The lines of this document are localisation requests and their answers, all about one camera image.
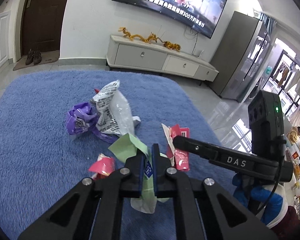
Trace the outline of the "white TV cabinet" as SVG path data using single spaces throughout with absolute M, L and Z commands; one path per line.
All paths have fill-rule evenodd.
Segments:
M 106 63 L 111 68 L 137 69 L 210 82 L 219 73 L 211 64 L 191 54 L 116 35 L 110 36 Z

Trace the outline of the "grey refrigerator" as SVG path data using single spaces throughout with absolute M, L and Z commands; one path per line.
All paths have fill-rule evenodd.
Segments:
M 269 45 L 262 20 L 234 12 L 210 61 L 219 71 L 210 88 L 221 98 L 242 102 Z

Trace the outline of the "dark brown door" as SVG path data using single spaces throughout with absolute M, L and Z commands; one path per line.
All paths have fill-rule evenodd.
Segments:
M 21 21 L 21 55 L 60 50 L 67 0 L 26 0 Z

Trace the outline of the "green paper wrapper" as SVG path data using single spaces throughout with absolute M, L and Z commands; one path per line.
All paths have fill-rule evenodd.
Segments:
M 147 145 L 127 133 L 109 146 L 109 150 L 129 169 L 123 182 L 123 197 L 130 199 L 135 210 L 153 214 L 158 199 L 154 194 L 152 154 Z

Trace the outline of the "pink small wrapper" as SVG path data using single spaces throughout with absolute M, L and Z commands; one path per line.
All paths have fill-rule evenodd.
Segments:
M 97 161 L 89 167 L 89 172 L 92 172 L 92 180 L 107 178 L 115 171 L 115 159 L 108 157 L 103 153 L 98 155 Z

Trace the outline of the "white printed plastic bag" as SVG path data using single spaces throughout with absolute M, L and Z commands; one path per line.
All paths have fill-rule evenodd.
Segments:
M 141 120 L 132 115 L 128 100 L 119 91 L 119 87 L 119 80 L 110 82 L 92 97 L 91 101 L 98 112 L 96 128 L 103 134 L 119 137 L 127 133 L 134 135 L 135 126 Z

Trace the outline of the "pink red wrapper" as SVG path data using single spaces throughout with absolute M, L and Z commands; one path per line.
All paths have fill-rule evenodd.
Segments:
M 188 127 L 180 127 L 178 124 L 170 127 L 161 124 L 168 146 L 166 156 L 171 162 L 171 165 L 179 171 L 187 172 L 190 170 L 189 153 L 184 146 L 184 139 L 189 138 L 190 129 Z

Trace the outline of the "golden dragon ornament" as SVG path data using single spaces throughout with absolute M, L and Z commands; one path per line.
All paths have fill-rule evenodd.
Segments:
M 139 34 L 131 34 L 126 27 L 119 27 L 118 32 L 122 32 L 123 36 L 125 38 L 130 39 L 131 41 L 134 41 L 136 38 L 139 39 L 140 41 L 144 42 L 144 43 L 151 43 L 151 42 L 155 42 L 157 43 L 158 41 L 160 41 L 162 43 L 162 45 L 169 49 L 169 50 L 175 50 L 177 52 L 180 52 L 181 50 L 181 46 L 177 43 L 172 43 L 170 41 L 163 41 L 160 37 L 158 37 L 157 35 L 155 35 L 154 33 L 150 33 L 150 35 L 147 38 L 144 38 L 143 36 L 139 35 Z

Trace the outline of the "pair of brown shoes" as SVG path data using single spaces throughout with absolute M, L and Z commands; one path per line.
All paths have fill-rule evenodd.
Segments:
M 28 54 L 27 54 L 27 58 L 26 58 L 26 61 L 25 61 L 25 64 L 26 65 L 29 65 L 29 64 L 39 64 L 41 63 L 42 61 L 42 54 L 39 50 L 32 50 L 30 49 Z

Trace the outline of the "purple crumpled wrapper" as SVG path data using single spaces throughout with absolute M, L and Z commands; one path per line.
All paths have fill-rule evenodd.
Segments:
M 98 139 L 109 144 L 114 143 L 119 137 L 100 132 L 96 127 L 98 114 L 89 102 L 74 105 L 66 114 L 66 131 L 72 140 L 84 133 L 93 133 Z

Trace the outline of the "seated person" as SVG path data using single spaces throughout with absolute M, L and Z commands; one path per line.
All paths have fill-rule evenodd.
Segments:
M 291 144 L 296 144 L 298 137 L 300 137 L 300 126 L 293 126 L 287 133 L 287 139 Z

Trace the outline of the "blue shaggy rug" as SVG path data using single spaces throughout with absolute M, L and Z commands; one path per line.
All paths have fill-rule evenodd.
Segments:
M 38 72 L 15 79 L 0 99 L 0 227 L 18 236 L 82 178 L 109 144 L 87 132 L 71 139 L 66 114 L 89 101 L 95 89 L 119 81 L 136 136 L 147 146 L 167 148 L 163 125 L 190 129 L 193 139 L 219 144 L 215 133 L 174 81 L 130 72 Z

